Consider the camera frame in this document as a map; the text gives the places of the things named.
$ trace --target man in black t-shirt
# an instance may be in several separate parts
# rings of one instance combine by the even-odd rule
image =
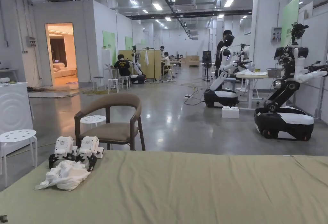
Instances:
[[[124,59],[124,55],[118,55],[118,61],[114,65],[115,69],[119,69],[121,76],[130,76],[131,72],[128,70],[130,68],[130,64],[128,60]]]

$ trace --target black t-shirt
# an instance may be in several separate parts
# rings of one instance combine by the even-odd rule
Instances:
[[[217,55],[215,57],[215,67],[219,68],[221,65],[221,59],[219,59],[219,53],[221,48],[224,46],[224,42],[220,41],[217,45]]]
[[[130,63],[128,62],[128,60],[118,60],[115,63],[114,68],[119,69],[121,76],[130,75],[130,70],[128,70],[130,68]]]

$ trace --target chair seat cushion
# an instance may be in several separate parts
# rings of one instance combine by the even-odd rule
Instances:
[[[138,134],[138,128],[135,127],[135,134]],[[82,134],[85,136],[97,136],[100,140],[116,141],[116,142],[128,142],[130,139],[130,124],[129,123],[106,123],[104,125],[97,126],[90,130],[87,130]]]

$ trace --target air conditioner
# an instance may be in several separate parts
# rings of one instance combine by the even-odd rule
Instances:
[[[176,0],[174,7],[180,10],[192,10],[197,7],[196,0]]]

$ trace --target wooden partition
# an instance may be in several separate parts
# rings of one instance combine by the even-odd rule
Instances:
[[[148,53],[148,62],[147,65],[145,62],[146,50],[137,50],[137,53],[140,54],[141,70],[146,75],[148,79],[157,79],[161,77],[161,50],[147,50]],[[123,54],[126,60],[132,61],[132,50],[119,50],[119,54]]]

